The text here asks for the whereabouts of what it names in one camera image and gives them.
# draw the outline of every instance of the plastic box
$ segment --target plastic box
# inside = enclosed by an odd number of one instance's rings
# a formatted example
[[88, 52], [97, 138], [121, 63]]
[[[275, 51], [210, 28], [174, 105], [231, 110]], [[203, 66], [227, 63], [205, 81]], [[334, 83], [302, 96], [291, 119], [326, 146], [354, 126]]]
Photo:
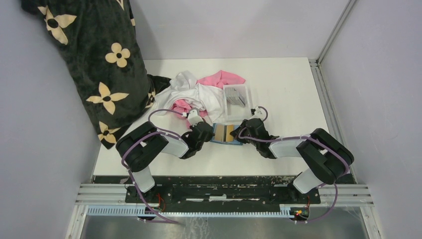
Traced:
[[[245, 98], [245, 107], [232, 105], [227, 101], [225, 94], [226, 88], [235, 88]], [[224, 97], [224, 118], [226, 121], [242, 121], [249, 119], [252, 116], [251, 106], [252, 103], [249, 97], [249, 89], [245, 84], [241, 85], [225, 85], [223, 86], [223, 97]]]

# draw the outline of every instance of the cream flower print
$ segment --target cream flower print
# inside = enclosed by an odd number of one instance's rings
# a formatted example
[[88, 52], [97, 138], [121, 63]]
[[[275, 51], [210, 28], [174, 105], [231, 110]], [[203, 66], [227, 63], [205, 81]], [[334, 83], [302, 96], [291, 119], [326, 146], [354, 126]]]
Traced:
[[72, 22], [75, 21], [76, 16], [68, 14], [53, 16], [53, 14], [50, 12], [50, 9], [48, 9], [48, 6], [39, 6], [38, 9], [43, 15], [45, 15], [44, 21], [47, 25], [47, 30], [51, 31], [51, 34], [56, 40], [60, 41], [62, 44], [67, 45], [69, 40], [67, 39], [66, 34], [63, 32], [63, 28], [66, 28], [72, 24]]
[[155, 91], [152, 91], [151, 93], [148, 93], [148, 102], [149, 104], [145, 106], [145, 108], [150, 108], [154, 104], [154, 97], [155, 97]]
[[94, 104], [102, 103], [104, 108], [110, 113], [114, 114], [114, 111], [116, 110], [116, 106], [113, 102], [123, 100], [126, 98], [129, 94], [127, 93], [114, 93], [112, 94], [108, 87], [100, 82], [100, 86], [98, 87], [98, 91], [101, 96], [90, 96], [87, 101], [92, 102]]
[[127, 48], [122, 49], [121, 45], [117, 42], [111, 45], [111, 51], [112, 53], [105, 55], [105, 60], [109, 63], [117, 62], [118, 67], [125, 67], [127, 65], [126, 58], [130, 57], [130, 51]]
[[123, 0], [116, 0], [116, 1], [120, 4], [121, 9], [124, 10]]
[[109, 143], [116, 143], [116, 137], [114, 137], [113, 133], [118, 131], [120, 128], [108, 129], [108, 126], [101, 121], [99, 121], [99, 125], [101, 134], [98, 135], [98, 138], [100, 141], [105, 139]]

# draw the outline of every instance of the black floral fabric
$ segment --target black floral fabric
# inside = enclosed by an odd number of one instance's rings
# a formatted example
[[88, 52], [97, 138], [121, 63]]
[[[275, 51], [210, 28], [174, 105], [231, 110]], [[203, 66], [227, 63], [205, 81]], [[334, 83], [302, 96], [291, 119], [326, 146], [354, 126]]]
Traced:
[[129, 0], [21, 0], [21, 6], [42, 20], [106, 148], [170, 85], [169, 78], [147, 75]]

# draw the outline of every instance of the white cloth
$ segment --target white cloth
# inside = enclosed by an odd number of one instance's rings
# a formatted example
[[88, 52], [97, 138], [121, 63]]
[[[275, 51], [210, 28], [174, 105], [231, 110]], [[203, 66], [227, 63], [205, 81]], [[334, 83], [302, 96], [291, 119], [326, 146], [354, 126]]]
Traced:
[[192, 108], [207, 111], [211, 122], [224, 112], [223, 90], [214, 86], [196, 84], [196, 77], [189, 71], [179, 73], [170, 80], [170, 86], [155, 96], [158, 109], [171, 109], [176, 100], [185, 100]]

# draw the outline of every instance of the gray wall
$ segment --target gray wall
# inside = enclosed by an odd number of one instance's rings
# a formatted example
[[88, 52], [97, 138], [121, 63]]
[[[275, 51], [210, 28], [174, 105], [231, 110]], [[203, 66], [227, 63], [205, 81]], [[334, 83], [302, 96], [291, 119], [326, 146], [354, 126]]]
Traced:
[[358, 1], [322, 64], [388, 239], [422, 238], [422, 1]]
[[64, 237], [99, 150], [45, 24], [0, 7], [0, 238]]
[[144, 59], [316, 59], [347, 0], [131, 0]]

